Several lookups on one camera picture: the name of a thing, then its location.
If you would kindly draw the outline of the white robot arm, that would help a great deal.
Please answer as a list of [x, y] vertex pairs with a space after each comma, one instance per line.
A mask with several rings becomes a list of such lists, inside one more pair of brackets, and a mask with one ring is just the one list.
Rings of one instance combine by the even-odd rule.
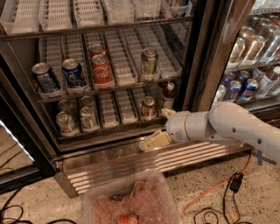
[[245, 108], [222, 101], [209, 111], [175, 112], [162, 109], [167, 118], [166, 131], [157, 130], [146, 137], [139, 148], [151, 151], [171, 141], [186, 143], [201, 140], [208, 143], [239, 146], [249, 144], [270, 158], [280, 161], [280, 129], [263, 122]]

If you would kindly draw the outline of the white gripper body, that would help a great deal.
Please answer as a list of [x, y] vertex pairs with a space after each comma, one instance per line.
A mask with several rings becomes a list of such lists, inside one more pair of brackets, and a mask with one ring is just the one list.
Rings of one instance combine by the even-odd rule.
[[211, 136], [207, 112], [177, 112], [168, 119], [165, 127], [171, 139], [177, 143], [206, 140]]

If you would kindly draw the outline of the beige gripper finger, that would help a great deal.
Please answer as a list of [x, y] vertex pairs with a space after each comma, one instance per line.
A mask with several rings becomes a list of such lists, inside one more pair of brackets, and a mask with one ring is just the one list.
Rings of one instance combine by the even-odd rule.
[[162, 112], [162, 116], [164, 116], [167, 119], [171, 118], [172, 116], [174, 116], [176, 114], [175, 110], [168, 109], [168, 108], [162, 108], [161, 112]]
[[172, 139], [166, 131], [158, 129], [150, 136], [147, 136], [140, 144], [139, 149], [141, 151], [152, 151], [171, 143]]

